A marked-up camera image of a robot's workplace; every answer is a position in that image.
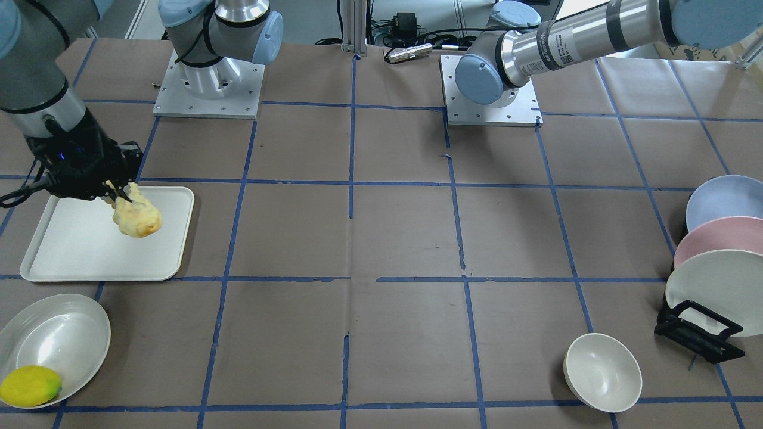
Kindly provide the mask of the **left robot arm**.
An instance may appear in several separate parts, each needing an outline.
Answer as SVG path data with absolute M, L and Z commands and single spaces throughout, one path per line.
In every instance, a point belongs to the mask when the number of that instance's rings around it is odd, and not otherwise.
M 721 49 L 761 20 L 760 1 L 610 1 L 526 33 L 483 32 L 458 61 L 455 84 L 470 101 L 491 105 L 532 76 L 654 42 Z

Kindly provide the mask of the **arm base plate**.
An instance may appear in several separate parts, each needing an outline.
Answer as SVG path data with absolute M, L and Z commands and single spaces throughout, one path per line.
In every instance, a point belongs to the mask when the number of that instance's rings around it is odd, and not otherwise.
M 534 83 L 528 82 L 520 89 L 504 92 L 491 105 L 479 105 L 461 94 L 455 81 L 455 70 L 460 58 L 442 55 L 442 93 L 446 101 L 450 125 L 463 126 L 542 126 L 544 120 L 537 101 Z
M 189 119 L 246 119 L 258 116 L 265 66 L 223 58 L 215 65 L 196 68 L 177 62 L 168 68 L 153 114 Z

